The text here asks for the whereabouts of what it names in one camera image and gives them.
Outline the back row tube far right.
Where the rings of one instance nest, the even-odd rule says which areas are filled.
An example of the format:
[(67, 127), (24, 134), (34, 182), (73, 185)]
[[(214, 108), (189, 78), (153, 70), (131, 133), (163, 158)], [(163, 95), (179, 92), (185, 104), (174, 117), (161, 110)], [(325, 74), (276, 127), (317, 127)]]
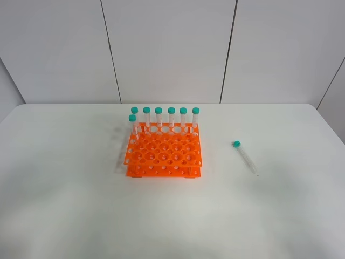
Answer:
[(192, 127), (197, 128), (198, 127), (198, 116), (199, 116), (200, 110), (198, 107), (194, 107), (192, 109)]

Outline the green capped test tube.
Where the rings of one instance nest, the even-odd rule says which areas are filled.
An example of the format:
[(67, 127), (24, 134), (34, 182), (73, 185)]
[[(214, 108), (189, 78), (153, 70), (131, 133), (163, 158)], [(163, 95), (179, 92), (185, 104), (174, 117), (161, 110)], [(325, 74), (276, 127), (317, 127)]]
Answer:
[(232, 146), (238, 152), (238, 154), (240, 155), (240, 157), (242, 158), (242, 160), (244, 161), (244, 163), (246, 164), (248, 169), (254, 175), (258, 175), (256, 166), (255, 166), (254, 162), (251, 160), (251, 158), (249, 157), (249, 155), (245, 152), (245, 150), (242, 146), (242, 143), (239, 140), (236, 140), (232, 143)]

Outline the orange test tube rack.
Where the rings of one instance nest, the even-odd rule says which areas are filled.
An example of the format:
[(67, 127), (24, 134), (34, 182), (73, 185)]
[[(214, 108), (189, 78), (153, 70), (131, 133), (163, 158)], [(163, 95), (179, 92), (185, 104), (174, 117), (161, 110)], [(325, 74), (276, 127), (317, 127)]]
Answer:
[(126, 175), (140, 177), (199, 178), (202, 151), (199, 127), (186, 123), (173, 128), (168, 123), (158, 127), (152, 122), (150, 129), (139, 123), (137, 134), (131, 132), (124, 159)]

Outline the second row left tube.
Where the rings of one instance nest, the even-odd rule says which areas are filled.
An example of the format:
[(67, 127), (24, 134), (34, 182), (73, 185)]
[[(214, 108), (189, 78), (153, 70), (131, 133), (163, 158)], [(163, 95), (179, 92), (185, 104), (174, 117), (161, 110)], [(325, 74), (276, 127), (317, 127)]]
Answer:
[(138, 141), (139, 133), (138, 133), (138, 121), (136, 115), (131, 114), (128, 117), (129, 121), (132, 123), (132, 135), (134, 136), (134, 140)]

